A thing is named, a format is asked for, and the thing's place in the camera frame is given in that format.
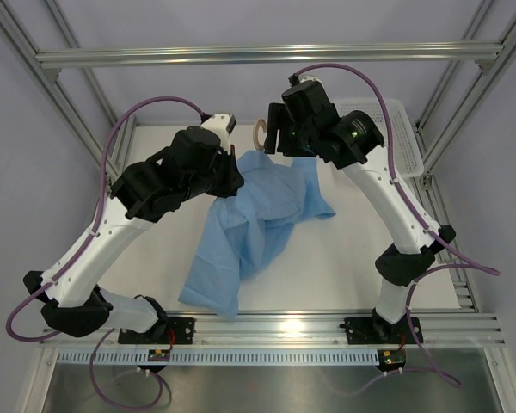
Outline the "beige wooden clothes hanger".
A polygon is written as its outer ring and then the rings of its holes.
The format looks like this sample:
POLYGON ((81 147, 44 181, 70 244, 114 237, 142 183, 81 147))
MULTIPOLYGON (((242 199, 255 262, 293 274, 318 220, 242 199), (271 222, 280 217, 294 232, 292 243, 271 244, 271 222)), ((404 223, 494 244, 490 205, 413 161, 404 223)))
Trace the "beige wooden clothes hanger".
POLYGON ((264 144, 259 140, 259 133, 267 132, 267 123, 264 119, 259 119, 253 126, 253 146, 256 151, 264 151, 264 144))

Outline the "blue button-up shirt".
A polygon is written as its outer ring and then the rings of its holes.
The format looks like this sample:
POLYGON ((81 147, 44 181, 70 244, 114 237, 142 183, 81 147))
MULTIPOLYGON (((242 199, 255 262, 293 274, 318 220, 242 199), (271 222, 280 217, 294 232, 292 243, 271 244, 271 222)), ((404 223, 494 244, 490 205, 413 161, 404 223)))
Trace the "blue button-up shirt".
POLYGON ((283 165, 261 151, 247 151, 236 165, 244 184, 235 196, 210 206, 179 295, 184 305, 226 318, 238 313, 241 282, 284 251, 295 225, 335 216, 321 195, 315 158, 295 157, 283 165))

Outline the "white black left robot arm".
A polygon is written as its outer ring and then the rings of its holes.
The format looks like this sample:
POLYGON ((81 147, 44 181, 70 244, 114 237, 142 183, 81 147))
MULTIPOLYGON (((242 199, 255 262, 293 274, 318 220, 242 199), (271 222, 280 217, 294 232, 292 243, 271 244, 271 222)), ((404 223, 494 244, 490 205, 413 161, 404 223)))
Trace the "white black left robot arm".
POLYGON ((145 343, 167 335, 169 317, 155 299, 114 294, 98 282, 134 240, 183 202, 201 194, 237 194, 244 180, 231 132, 231 126, 210 119, 178 131, 170 145, 130 164, 96 211, 97 224, 55 267, 25 275, 25 287, 42 302, 48 327, 72 337, 101 328, 126 330, 145 343))

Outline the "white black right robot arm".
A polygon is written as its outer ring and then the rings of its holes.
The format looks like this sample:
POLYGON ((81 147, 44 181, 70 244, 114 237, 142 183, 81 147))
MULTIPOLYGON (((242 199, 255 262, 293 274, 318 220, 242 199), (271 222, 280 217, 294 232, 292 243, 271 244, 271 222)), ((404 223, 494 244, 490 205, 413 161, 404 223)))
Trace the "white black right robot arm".
POLYGON ((408 336, 406 301, 413 282, 434 264, 435 256, 456 236, 420 206, 389 160, 390 144, 372 117, 355 109, 340 115, 317 80, 306 80, 282 94, 267 111, 267 154, 319 157, 352 180, 392 237, 375 261, 382 277, 378 302, 369 318, 345 322, 363 342, 397 343, 408 336))

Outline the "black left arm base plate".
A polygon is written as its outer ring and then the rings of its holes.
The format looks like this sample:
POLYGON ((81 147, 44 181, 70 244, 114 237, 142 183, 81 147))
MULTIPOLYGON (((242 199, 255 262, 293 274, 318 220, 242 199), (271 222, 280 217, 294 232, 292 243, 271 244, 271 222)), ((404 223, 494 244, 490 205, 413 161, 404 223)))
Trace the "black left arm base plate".
POLYGON ((158 320, 145 333, 133 330, 122 330, 119 333, 119 344, 151 345, 170 344, 191 345, 194 339, 195 319, 193 317, 167 317, 158 320))

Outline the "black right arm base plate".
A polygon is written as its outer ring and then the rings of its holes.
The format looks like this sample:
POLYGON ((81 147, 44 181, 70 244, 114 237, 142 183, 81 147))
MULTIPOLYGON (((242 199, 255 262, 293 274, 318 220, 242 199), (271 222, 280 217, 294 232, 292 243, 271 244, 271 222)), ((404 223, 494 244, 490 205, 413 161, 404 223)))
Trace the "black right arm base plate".
POLYGON ((419 318, 404 316, 395 324, 380 317, 346 317, 339 327, 344 330, 350 345, 396 345, 405 343, 424 343, 419 318))

